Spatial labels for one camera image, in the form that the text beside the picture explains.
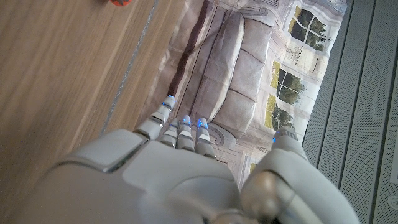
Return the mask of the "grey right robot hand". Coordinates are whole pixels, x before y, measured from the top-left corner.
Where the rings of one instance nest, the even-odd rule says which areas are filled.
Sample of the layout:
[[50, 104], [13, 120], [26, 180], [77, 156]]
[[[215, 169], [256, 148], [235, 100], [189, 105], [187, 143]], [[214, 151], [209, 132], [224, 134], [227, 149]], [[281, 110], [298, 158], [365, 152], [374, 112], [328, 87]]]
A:
[[134, 131], [119, 129], [52, 166], [9, 223], [358, 223], [347, 198], [308, 158], [294, 130], [239, 187], [217, 161], [208, 124], [169, 120], [167, 96]]

